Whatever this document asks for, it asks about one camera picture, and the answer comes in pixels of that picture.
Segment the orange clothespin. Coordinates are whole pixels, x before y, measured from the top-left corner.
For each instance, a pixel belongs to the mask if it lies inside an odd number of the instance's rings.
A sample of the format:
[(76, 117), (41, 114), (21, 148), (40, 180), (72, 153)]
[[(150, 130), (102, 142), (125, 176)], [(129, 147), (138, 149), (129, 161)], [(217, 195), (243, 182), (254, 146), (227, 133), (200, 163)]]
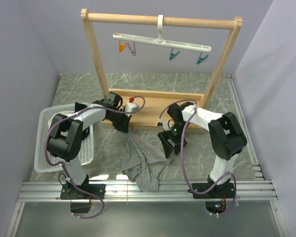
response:
[(118, 52), (121, 53), (125, 49), (127, 44), (128, 44), (128, 42), (125, 42), (124, 44), (122, 44), (121, 41), (119, 41), (119, 43), (118, 43)]

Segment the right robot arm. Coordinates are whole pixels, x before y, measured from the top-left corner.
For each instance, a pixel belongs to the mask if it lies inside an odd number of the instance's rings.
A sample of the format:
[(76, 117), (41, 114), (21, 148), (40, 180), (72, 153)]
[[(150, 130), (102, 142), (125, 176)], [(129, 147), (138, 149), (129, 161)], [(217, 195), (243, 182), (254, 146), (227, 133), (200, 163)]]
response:
[(234, 178), (233, 165), (238, 155), (247, 145), (247, 138), (235, 114), (211, 112), (197, 106), (188, 99), (179, 100), (163, 109), (173, 124), (158, 119), (157, 125), (163, 128), (158, 133), (164, 154), (169, 158), (172, 153), (184, 154), (187, 144), (185, 132), (190, 124), (202, 127), (210, 134), (213, 151), (216, 155), (213, 169), (208, 176), (205, 190), (194, 187), (183, 173), (190, 192), (195, 195), (207, 195), (217, 198), (226, 190), (230, 179)]

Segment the white plastic hanger bar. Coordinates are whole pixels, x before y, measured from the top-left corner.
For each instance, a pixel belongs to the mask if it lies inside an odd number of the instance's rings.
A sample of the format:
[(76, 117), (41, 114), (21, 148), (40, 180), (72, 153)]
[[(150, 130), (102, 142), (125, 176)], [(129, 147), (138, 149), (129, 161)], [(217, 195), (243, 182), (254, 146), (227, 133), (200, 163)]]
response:
[(158, 31), (158, 38), (149, 38), (143, 36), (136, 36), (136, 35), (128, 35), (122, 33), (114, 33), (113, 38), (115, 40), (123, 40), (127, 42), (135, 42), (135, 43), (143, 43), (161, 47), (168, 47), (168, 48), (175, 48), (175, 49), (182, 49), (182, 50), (189, 50), (189, 51), (196, 51), (196, 52), (204, 52), (210, 53), (212, 48), (207, 45), (200, 45), (200, 44), (193, 44), (187, 42), (179, 42), (179, 41), (172, 41), (166, 40), (163, 38), (163, 23), (164, 23), (164, 16), (159, 15), (157, 19), (157, 31)]

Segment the grey striped boxer underwear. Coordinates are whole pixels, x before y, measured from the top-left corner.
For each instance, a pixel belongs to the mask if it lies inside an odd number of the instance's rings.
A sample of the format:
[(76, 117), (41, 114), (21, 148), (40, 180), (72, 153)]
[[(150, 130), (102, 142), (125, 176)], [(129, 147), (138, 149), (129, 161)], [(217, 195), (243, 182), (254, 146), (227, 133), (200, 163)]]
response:
[(135, 182), (141, 191), (158, 191), (159, 176), (172, 162), (153, 144), (137, 135), (131, 128), (124, 133), (125, 153), (122, 174)]

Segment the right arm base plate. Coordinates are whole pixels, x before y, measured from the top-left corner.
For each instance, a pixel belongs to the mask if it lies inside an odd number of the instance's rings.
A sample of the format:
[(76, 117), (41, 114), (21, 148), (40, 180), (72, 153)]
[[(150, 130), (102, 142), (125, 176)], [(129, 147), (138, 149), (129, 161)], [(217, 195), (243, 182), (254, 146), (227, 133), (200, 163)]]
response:
[[(198, 192), (203, 192), (210, 187), (210, 183), (192, 183), (192, 187)], [(187, 191), (193, 195), (194, 199), (221, 199), (221, 198), (233, 198), (236, 192), (236, 188), (233, 183), (216, 185), (208, 193), (197, 195), (190, 189)]]

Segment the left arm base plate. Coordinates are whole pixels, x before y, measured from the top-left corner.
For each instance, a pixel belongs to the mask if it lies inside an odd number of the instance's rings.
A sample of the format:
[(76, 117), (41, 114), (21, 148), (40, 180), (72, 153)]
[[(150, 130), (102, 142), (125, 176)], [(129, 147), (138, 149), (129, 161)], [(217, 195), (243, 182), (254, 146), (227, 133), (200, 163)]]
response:
[(62, 185), (60, 199), (103, 199), (106, 191), (105, 184), (89, 184), (85, 191), (79, 191), (72, 184), (65, 183)]

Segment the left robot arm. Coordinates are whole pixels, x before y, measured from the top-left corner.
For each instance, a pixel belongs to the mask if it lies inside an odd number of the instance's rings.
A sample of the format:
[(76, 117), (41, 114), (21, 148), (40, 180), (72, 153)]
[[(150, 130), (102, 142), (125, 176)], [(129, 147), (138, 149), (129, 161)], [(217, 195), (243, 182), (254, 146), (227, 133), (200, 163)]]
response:
[(64, 191), (77, 198), (90, 194), (89, 178), (78, 158), (82, 141), (88, 136), (89, 128), (100, 121), (109, 120), (118, 131), (127, 133), (131, 113), (139, 106), (131, 98), (126, 104), (116, 93), (97, 100), (89, 106), (76, 103), (75, 111), (69, 115), (54, 115), (44, 144), (45, 155), (59, 158), (65, 172)]

